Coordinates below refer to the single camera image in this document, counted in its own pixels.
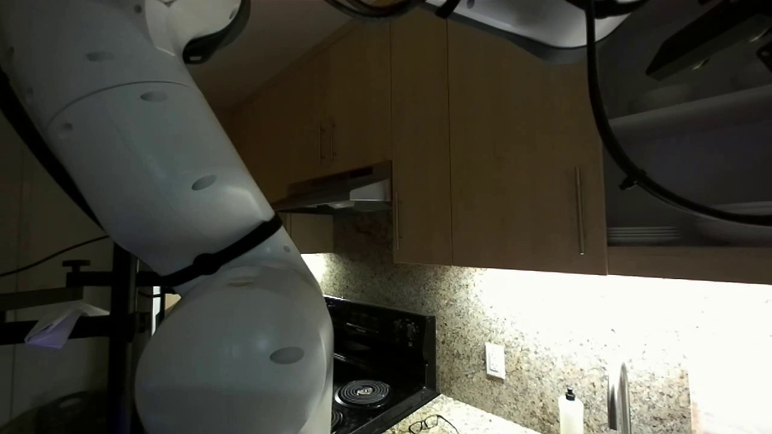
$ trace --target range hood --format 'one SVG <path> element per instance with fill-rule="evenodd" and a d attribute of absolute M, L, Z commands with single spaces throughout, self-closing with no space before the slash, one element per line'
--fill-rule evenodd
<path fill-rule="evenodd" d="M 280 212 L 372 212 L 391 207 L 391 165 L 293 184 Z"/>

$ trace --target soap dispenser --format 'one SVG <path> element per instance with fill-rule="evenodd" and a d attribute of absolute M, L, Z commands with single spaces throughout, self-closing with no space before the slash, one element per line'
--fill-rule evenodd
<path fill-rule="evenodd" d="M 557 399 L 561 434 L 585 434 L 585 404 L 567 389 Z"/>

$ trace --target granite backsplash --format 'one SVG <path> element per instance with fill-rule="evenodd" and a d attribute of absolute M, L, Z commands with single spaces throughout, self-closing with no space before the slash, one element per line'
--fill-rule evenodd
<path fill-rule="evenodd" d="M 690 368 L 709 360 L 732 377 L 734 354 L 772 354 L 767 286 L 407 269 L 377 257 L 306 264 L 325 294 L 438 317 L 439 390 L 543 434 L 557 431 L 565 389 L 585 400 L 587 431 L 608 431 L 621 363 L 637 434 L 709 431 L 693 428 Z M 486 377 L 486 342 L 506 348 L 506 382 Z"/>

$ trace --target faucet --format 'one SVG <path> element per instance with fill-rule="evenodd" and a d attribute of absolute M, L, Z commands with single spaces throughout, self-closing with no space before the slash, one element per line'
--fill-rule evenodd
<path fill-rule="evenodd" d="M 608 380 L 608 430 L 632 434 L 628 368 L 610 369 Z"/>

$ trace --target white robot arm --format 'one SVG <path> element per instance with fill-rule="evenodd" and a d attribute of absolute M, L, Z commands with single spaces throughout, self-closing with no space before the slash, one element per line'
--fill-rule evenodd
<path fill-rule="evenodd" d="M 272 222 L 182 61 L 239 0 L 0 7 L 3 70 L 117 243 L 173 275 Z M 179 280 L 183 301 L 137 368 L 151 434 L 330 431 L 330 319 L 290 236 L 266 235 Z"/>

